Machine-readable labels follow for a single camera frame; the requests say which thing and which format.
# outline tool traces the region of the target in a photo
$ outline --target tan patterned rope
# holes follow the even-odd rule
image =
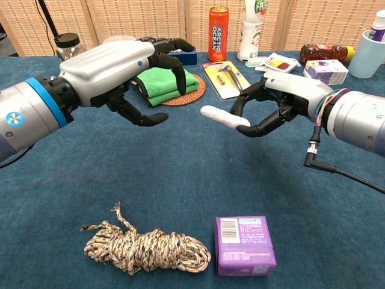
[[[116,267],[130,275],[143,269],[179,269],[191,273],[204,271],[211,254],[197,239],[172,232],[167,235],[160,229],[139,234],[120,212],[116,204],[117,218],[128,230],[103,221],[100,225],[82,225],[82,230],[100,230],[87,242],[84,253],[97,262],[111,261]]]

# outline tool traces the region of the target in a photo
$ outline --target folded green towel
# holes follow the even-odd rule
[[[198,89],[198,79],[185,69],[186,74],[186,93]],[[180,96],[176,87],[176,78],[171,69],[151,68],[147,69],[134,78],[137,82],[139,91],[147,101],[149,106],[158,105],[169,99]]]

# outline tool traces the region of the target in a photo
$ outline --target brown placemat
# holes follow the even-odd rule
[[[190,104],[190,103],[200,99],[206,91],[206,83],[202,77],[200,77],[196,74],[193,74],[193,73],[192,73],[192,75],[195,76],[199,81],[199,86],[198,86],[197,90],[190,92],[190,93],[186,93],[185,95],[178,96],[176,98],[169,99],[165,102],[162,102],[161,104],[162,105],[168,105],[171,107],[178,107],[181,105]]]

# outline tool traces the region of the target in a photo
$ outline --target arctic ocean can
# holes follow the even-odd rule
[[[226,60],[228,27],[229,9],[223,6],[211,7],[209,13],[209,61]]]

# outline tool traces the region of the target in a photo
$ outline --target glass jar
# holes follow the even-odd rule
[[[64,33],[55,37],[56,54],[61,61],[73,58],[85,52],[76,33]]]

